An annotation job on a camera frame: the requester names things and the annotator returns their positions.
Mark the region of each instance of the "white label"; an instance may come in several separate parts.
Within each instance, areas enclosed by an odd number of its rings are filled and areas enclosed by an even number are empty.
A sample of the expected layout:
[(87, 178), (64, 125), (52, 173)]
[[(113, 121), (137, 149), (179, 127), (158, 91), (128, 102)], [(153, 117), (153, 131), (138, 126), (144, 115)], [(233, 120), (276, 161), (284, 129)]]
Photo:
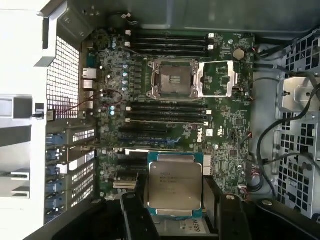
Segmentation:
[(220, 129), (218, 129), (218, 137), (222, 137), (222, 133), (223, 133), (223, 128), (222, 128), (222, 126), (220, 127)]
[(206, 130), (206, 136), (207, 137), (213, 137), (214, 136), (214, 130), (213, 129), (207, 129)]
[(185, 223), (186, 234), (206, 234), (205, 226), (202, 219), (187, 219)]
[(198, 129), (198, 143), (202, 143), (202, 127)]

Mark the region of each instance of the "motherboard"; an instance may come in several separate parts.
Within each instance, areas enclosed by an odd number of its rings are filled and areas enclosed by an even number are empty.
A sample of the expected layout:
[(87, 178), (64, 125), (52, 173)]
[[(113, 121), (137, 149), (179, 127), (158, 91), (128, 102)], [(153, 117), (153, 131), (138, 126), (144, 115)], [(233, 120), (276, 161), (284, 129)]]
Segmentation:
[(100, 29), (90, 41), (100, 195), (134, 189), (148, 151), (203, 153), (206, 174), (238, 194), (246, 184), (254, 36)]

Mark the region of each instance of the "red wire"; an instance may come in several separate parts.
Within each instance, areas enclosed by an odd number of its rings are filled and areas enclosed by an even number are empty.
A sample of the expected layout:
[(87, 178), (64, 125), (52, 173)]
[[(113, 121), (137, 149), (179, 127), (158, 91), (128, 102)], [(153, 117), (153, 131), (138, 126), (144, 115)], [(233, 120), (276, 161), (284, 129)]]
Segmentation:
[(121, 98), (120, 98), (119, 101), (116, 101), (116, 102), (114, 102), (114, 103), (112, 103), (112, 104), (104, 105), (104, 107), (109, 107), (109, 106), (111, 106), (111, 105), (118, 104), (118, 103), (120, 103), (120, 102), (123, 100), (123, 98), (124, 98), (124, 96), (122, 95), (121, 92), (116, 91), (116, 90), (113, 90), (113, 89), (107, 89), (107, 90), (103, 90), (103, 91), (98, 91), (98, 92), (96, 92), (95, 94), (93, 94), (91, 97), (88, 97), (88, 98), (87, 98), (86, 100), (84, 100), (83, 102), (80, 102), (79, 104), (77, 104), (76, 106), (73, 106), (73, 107), (71, 107), (71, 108), (69, 108), (69, 109), (67, 109), (67, 110), (60, 111), (60, 112), (62, 112), (62, 113), (69, 112), (69, 111), (71, 111), (72, 109), (75, 109), (75, 108), (79, 107), (80, 105), (85, 104), (86, 102), (90, 101), (90, 100), (91, 100), (94, 96), (96, 96), (97, 94), (102, 94), (102, 93), (106, 93), (106, 92), (114, 92), (114, 93), (117, 93), (117, 94), (119, 94), (119, 95), (121, 96)]

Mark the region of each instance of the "cpu socket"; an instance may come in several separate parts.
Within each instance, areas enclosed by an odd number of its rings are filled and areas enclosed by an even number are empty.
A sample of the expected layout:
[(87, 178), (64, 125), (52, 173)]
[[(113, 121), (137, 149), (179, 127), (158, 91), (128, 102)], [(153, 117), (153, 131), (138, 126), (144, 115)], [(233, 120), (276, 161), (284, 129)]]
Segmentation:
[(148, 66), (153, 71), (147, 97), (159, 101), (192, 102), (203, 95), (203, 84), (197, 77), (199, 63), (196, 60), (159, 58), (150, 61)]

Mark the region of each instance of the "dell logo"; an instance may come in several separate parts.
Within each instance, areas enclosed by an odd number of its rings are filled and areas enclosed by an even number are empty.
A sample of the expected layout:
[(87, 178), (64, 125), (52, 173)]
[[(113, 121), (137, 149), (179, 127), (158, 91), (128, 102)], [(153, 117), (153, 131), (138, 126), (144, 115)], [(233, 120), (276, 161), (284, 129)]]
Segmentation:
[(202, 127), (198, 129), (198, 143), (202, 143)]

